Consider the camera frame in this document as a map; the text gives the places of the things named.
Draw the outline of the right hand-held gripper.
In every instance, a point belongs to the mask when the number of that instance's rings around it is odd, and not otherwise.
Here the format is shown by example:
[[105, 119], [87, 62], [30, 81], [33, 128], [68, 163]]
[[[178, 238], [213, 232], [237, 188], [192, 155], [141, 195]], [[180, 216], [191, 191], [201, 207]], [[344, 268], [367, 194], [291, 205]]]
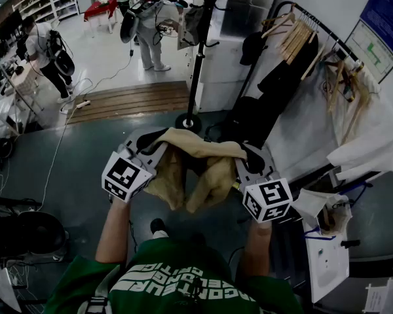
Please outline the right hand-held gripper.
[[239, 143], [246, 159], [235, 158], [242, 204], [257, 223], [282, 218], [293, 201], [287, 179], [275, 171], [272, 155], [247, 143]]

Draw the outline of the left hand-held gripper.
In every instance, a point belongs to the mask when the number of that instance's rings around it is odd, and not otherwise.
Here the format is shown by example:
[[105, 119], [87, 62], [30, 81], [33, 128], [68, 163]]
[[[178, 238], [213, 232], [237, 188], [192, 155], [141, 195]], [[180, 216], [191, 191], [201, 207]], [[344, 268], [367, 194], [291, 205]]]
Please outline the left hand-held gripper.
[[156, 176], [155, 167], [168, 143], [158, 141], [168, 128], [138, 128], [112, 152], [101, 176], [102, 188], [113, 198], [128, 203]]

